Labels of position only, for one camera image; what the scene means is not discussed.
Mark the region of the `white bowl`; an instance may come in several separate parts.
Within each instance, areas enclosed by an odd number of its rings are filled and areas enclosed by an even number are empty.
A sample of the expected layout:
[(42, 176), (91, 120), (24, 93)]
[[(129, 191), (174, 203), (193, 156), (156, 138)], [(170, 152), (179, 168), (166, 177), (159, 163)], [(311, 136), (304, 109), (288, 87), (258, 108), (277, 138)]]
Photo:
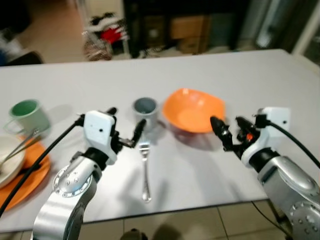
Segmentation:
[(0, 134), (0, 189), (8, 185), (18, 175), (25, 162), (25, 153), (20, 151), (13, 157), (6, 159), (18, 146), (22, 146), (23, 139), (15, 135)]

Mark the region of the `pale green mug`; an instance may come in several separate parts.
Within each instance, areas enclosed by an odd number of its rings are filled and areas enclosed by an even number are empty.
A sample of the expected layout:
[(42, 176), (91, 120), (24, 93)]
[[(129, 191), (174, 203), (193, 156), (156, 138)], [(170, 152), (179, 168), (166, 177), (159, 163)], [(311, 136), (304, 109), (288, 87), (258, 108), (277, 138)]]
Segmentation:
[(16, 103), (10, 107), (8, 114), (10, 119), (3, 129), (10, 134), (26, 136), (33, 130), (38, 130), (42, 138), (50, 134), (51, 121), (37, 99), (25, 99)]

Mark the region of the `orange plate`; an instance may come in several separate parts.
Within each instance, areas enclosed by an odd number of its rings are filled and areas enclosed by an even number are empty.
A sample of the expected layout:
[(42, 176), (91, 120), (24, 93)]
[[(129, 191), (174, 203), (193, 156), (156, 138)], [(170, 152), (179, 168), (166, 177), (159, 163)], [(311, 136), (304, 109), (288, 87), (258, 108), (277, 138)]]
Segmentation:
[[(37, 160), (37, 158), (46, 150), (45, 146), (41, 142), (37, 142), (34, 145), (27, 148), (25, 151), (25, 162), (23, 163), (21, 170), (28, 170), (29, 167)], [(18, 206), (20, 203), (25, 201), (32, 192), (34, 192), (39, 185), (46, 179), (50, 171), (50, 157), (46, 156), (39, 163), (39, 169), (34, 170), (29, 178), (23, 183), (18, 192), (14, 195), (10, 203), (8, 204), (6, 210), (11, 210), (12, 208)], [(4, 203), (6, 198), (9, 196), (10, 192), (22, 179), (23, 173), (19, 173), (12, 181), (7, 183), (7, 185), (0, 188), (0, 206)]]

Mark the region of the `brown cardboard box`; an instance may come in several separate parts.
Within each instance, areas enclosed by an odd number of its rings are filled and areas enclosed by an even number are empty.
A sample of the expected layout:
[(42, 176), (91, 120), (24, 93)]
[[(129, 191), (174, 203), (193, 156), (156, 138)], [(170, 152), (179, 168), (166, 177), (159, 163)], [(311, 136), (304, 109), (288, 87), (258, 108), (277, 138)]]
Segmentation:
[(177, 41), (181, 53), (202, 54), (208, 48), (210, 26), (210, 14), (176, 16), (170, 21), (170, 37)]

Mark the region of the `orange bowl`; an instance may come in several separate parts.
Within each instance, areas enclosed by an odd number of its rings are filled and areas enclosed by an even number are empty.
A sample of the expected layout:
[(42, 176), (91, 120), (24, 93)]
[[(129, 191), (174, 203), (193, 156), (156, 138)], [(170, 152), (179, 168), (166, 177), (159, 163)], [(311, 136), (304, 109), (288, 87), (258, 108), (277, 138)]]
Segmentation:
[(161, 112), (179, 130), (206, 134), (212, 132), (211, 117), (226, 118), (226, 103), (212, 94), (181, 87), (167, 97)]

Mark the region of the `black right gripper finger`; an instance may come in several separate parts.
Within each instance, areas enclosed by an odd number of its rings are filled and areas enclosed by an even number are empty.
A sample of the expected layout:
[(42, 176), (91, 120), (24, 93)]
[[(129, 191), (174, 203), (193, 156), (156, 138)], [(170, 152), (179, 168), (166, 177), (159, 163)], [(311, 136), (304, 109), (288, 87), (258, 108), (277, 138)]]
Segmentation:
[(235, 121), (237, 122), (237, 126), (240, 128), (240, 131), (245, 135), (258, 135), (258, 129), (251, 121), (249, 121), (249, 119), (245, 118), (244, 116), (236, 116)]
[(213, 133), (222, 142), (223, 150), (226, 152), (232, 152), (234, 150), (233, 134), (229, 130), (229, 126), (223, 119), (216, 116), (211, 116), (209, 121)]

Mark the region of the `silver metal fork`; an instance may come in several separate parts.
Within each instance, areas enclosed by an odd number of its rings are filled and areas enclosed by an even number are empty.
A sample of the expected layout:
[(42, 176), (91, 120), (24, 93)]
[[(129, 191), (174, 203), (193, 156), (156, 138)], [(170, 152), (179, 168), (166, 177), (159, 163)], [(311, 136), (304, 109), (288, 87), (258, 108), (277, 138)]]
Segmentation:
[(142, 194), (141, 194), (141, 199), (145, 203), (149, 203), (152, 199), (150, 185), (149, 185), (149, 174), (148, 174), (148, 171), (149, 171), (148, 157), (150, 154), (150, 142), (149, 141), (140, 142), (138, 148), (139, 148), (139, 152), (141, 154), (141, 160), (142, 160)]

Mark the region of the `metal utensil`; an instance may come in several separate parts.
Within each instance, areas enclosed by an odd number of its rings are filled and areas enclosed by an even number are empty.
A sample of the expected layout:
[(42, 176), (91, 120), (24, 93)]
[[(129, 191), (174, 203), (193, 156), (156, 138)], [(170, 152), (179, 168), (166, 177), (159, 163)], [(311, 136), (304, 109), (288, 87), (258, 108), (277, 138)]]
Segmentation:
[(7, 162), (7, 160), (13, 158), (17, 153), (19, 153), (22, 150), (25, 150), (27, 148), (27, 145), (29, 143), (29, 141), (31, 141), (32, 139), (36, 138), (37, 135), (40, 133), (41, 131), (38, 128), (34, 128), (34, 130), (32, 130), (30, 132), (30, 134), (28, 134), (24, 140), (18, 144), (18, 146), (16, 146), (5, 158), (3, 158), (2, 161), (0, 161), (0, 167)]

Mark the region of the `grey cup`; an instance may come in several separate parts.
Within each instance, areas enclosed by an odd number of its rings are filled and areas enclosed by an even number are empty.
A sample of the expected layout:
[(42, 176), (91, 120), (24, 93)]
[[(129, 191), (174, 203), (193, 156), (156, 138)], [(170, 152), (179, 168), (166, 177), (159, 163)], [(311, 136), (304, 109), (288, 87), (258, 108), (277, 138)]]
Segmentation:
[(150, 133), (158, 123), (158, 102), (151, 97), (142, 97), (136, 99), (132, 104), (134, 112), (134, 125), (137, 126), (142, 120), (145, 120), (144, 132)]

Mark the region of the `colourful clothes pile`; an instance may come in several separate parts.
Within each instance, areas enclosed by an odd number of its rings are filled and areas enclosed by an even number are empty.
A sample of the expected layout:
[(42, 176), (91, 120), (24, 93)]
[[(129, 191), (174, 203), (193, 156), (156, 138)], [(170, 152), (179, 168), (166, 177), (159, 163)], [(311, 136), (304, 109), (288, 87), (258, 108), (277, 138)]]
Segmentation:
[(130, 36), (125, 20), (114, 12), (92, 16), (83, 27), (82, 36), (82, 52), (89, 62), (110, 61), (119, 55), (130, 56)]

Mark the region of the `black shelf unit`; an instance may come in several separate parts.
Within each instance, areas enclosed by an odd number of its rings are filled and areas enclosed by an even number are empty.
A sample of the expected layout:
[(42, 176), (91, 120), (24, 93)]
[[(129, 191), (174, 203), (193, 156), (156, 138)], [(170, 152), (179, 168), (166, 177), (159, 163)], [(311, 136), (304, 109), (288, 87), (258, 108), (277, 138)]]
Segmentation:
[(217, 32), (212, 30), (214, 14), (231, 14), (229, 50), (238, 48), (250, 0), (122, 0), (128, 46), (131, 58), (146, 58), (148, 50), (166, 50), (177, 47), (178, 41), (170, 36), (172, 18), (194, 15), (210, 15), (209, 39)]

